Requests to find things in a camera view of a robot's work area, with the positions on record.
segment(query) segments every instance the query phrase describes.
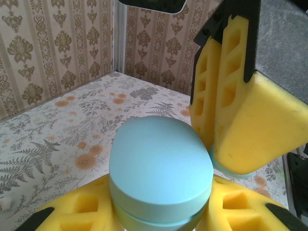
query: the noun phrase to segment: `orange flower print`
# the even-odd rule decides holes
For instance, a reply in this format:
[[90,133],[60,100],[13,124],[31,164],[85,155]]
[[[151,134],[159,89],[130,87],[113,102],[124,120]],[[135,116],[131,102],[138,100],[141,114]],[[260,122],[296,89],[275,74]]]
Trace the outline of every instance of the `orange flower print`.
[[103,147],[95,145],[90,148],[89,155],[98,155],[103,151]]
[[8,145],[8,143],[10,142],[10,140],[9,139],[5,139],[4,141],[3,141],[3,146],[7,146]]
[[84,149],[86,146],[87,146],[87,143],[84,142],[84,141],[82,141],[82,142],[80,142],[80,143],[78,144],[78,148],[79,148],[79,149]]
[[54,105],[56,107],[66,107],[66,106],[68,106],[68,101],[60,100],[60,101],[57,101]]
[[182,116],[189,117],[189,116],[190,116],[189,110],[181,110],[181,115],[182,115]]
[[49,139],[50,141],[54,141],[56,138],[57,138],[57,137],[56,137],[55,135],[51,135],[51,136],[48,137],[48,139]]
[[264,188],[266,186],[266,180],[263,177],[255,176],[254,180],[261,188]]
[[96,158],[89,154],[83,154],[75,159],[75,165],[81,170],[91,169],[96,164]]
[[115,104],[122,104],[124,103],[124,100],[121,98],[115,98],[114,100],[112,100],[112,102],[114,102]]
[[266,191],[265,189],[263,188],[255,188],[254,191],[256,191],[257,193],[263,195],[263,196],[266,196],[268,197],[269,199],[271,199],[271,195],[268,191]]
[[124,99],[124,98],[126,98],[126,94],[123,94],[123,93],[122,93],[122,94],[119,94],[119,97],[122,98],[122,99]]
[[95,138],[95,139],[99,139],[101,136],[99,134],[94,134],[94,135],[92,135],[92,137]]
[[68,97],[66,98],[67,101],[73,101],[74,99],[76,99],[75,96],[68,96]]
[[64,170],[64,171],[60,171],[63,175],[68,175],[68,174],[70,174],[71,173],[71,171],[72,171],[72,168],[71,167],[66,167],[66,170]]

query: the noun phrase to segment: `light blue oval object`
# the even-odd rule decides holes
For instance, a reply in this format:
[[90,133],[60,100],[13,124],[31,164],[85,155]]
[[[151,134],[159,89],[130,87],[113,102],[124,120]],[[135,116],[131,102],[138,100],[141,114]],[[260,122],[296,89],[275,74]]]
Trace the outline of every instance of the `light blue oval object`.
[[205,208],[206,206],[196,215],[178,222],[151,223],[129,215],[117,204],[114,204],[114,210],[118,219],[128,231],[191,231],[199,223]]
[[109,173],[112,200],[123,212],[144,222],[172,223],[189,220],[204,207],[214,172],[191,126],[147,116],[120,127]]

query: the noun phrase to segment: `wallpaper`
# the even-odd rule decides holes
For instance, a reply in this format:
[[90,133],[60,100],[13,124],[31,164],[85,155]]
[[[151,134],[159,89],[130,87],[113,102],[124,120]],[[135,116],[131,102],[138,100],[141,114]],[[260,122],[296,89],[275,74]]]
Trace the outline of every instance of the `wallpaper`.
[[128,7],[125,74],[190,95],[193,39],[217,6],[188,0],[178,14]]
[[113,1],[0,0],[0,119],[110,73]]

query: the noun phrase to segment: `yellow foam pad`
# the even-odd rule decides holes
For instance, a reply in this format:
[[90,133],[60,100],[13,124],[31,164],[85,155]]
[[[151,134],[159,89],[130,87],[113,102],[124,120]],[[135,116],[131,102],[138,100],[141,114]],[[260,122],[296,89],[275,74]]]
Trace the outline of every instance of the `yellow foam pad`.
[[214,143],[215,107],[221,44],[209,38],[196,65],[193,103],[190,106],[192,127],[207,150]]
[[308,142],[308,106],[255,72],[244,82],[248,20],[229,18],[218,77],[214,157],[248,174]]
[[266,207],[281,204],[242,185],[214,176],[207,208],[196,231],[289,231]]
[[98,178],[39,209],[54,211],[37,231],[124,231],[113,211],[109,174]]

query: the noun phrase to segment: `floral fabric surface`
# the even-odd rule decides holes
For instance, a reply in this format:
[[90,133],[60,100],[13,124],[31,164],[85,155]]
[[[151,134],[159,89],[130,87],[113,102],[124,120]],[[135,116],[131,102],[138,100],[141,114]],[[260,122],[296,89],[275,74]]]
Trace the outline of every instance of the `floral fabric surface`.
[[[114,72],[1,123],[0,196],[13,197],[11,210],[1,212],[1,230],[14,230],[48,201],[108,173],[113,138],[126,121],[156,115],[189,124],[189,100]],[[281,158],[249,179],[231,180],[287,207]]]

